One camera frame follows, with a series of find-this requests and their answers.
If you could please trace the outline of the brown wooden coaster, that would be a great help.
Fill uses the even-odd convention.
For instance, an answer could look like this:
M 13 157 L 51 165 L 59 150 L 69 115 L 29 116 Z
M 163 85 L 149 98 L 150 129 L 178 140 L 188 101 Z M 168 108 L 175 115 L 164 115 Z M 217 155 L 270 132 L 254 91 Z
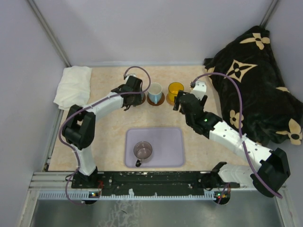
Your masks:
M 142 94 L 142 104 L 145 102 L 145 100 L 146 100 L 146 95 L 145 95 L 145 93 L 143 93 Z

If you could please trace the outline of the woven rattan coaster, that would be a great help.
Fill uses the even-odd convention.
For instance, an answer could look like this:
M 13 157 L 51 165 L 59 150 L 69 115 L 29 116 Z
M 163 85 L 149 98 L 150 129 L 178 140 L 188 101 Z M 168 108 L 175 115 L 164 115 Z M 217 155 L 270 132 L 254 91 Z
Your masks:
M 167 94 L 166 101 L 168 102 L 168 104 L 173 106 L 175 104 L 175 97 L 176 97 L 175 95 Z

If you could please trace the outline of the white mug blue handle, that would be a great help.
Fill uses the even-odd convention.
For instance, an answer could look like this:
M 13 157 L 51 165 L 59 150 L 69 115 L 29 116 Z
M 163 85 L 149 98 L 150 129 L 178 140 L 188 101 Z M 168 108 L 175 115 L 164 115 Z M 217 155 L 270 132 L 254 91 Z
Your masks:
M 162 86 L 159 83 L 151 83 L 148 89 L 148 97 L 155 105 L 160 103 L 162 97 Z

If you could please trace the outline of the yellow mug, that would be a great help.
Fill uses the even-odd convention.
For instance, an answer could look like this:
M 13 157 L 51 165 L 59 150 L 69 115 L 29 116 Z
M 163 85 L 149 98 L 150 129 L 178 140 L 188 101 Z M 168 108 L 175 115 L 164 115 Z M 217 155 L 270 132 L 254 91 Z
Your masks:
M 172 82 L 168 87 L 168 100 L 170 102 L 175 102 L 175 97 L 178 95 L 179 91 L 183 91 L 184 86 L 179 82 Z

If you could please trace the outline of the dark wooden coaster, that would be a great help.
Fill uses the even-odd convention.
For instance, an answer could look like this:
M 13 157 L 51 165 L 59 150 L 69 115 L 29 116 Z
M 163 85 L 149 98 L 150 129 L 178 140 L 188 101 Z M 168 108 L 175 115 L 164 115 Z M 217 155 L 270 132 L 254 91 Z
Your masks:
M 164 103 L 164 101 L 165 101 L 165 95 L 164 95 L 163 93 L 162 93 L 162 95 L 161 95 L 160 101 L 159 101 L 157 104 L 153 103 L 153 102 L 151 101 L 151 99 L 149 98 L 149 96 L 147 96 L 147 102 L 148 102 L 150 105 L 152 105 L 152 106 L 159 106 L 159 105 L 162 105 L 162 104 Z

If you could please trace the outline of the purple mug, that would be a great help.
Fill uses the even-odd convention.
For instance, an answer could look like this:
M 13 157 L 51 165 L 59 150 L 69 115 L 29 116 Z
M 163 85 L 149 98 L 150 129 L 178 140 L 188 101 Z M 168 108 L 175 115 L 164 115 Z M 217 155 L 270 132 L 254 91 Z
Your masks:
M 146 141 L 138 142 L 134 147 L 134 156 L 137 161 L 135 163 L 136 167 L 140 167 L 143 163 L 148 162 L 152 157 L 152 146 Z

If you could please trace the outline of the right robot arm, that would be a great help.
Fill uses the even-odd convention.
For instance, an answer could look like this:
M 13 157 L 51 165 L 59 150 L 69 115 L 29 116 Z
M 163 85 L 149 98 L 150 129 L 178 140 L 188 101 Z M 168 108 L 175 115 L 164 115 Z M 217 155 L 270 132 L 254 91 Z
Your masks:
M 252 173 L 254 187 L 267 197 L 282 198 L 278 192 L 290 176 L 286 152 L 271 150 L 240 135 L 214 113 L 204 111 L 207 96 L 198 99 L 194 94 L 179 91 L 173 109 L 185 116 L 194 132 L 217 142 L 245 159 Z

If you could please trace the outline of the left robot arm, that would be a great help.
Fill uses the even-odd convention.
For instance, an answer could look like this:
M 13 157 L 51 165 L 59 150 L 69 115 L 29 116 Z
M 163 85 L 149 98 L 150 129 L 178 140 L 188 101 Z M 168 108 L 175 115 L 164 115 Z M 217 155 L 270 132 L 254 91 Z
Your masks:
M 134 74 L 127 75 L 125 80 L 125 84 L 94 103 L 72 105 L 60 129 L 59 139 L 65 138 L 64 144 L 75 152 L 78 172 L 83 175 L 81 181 L 89 188 L 98 184 L 98 175 L 95 174 L 97 166 L 91 151 L 97 121 L 117 109 L 125 107 L 128 110 L 142 103 L 143 81 Z

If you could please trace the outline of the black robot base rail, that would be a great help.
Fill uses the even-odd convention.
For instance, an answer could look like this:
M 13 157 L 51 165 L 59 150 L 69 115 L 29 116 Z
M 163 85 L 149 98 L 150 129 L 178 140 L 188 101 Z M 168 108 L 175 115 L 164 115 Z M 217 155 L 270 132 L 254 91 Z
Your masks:
M 103 196 L 127 195 L 130 189 L 135 196 L 200 196 L 224 185 L 215 171 L 104 171 L 90 179 L 76 174 L 71 181 L 73 189 L 96 189 Z

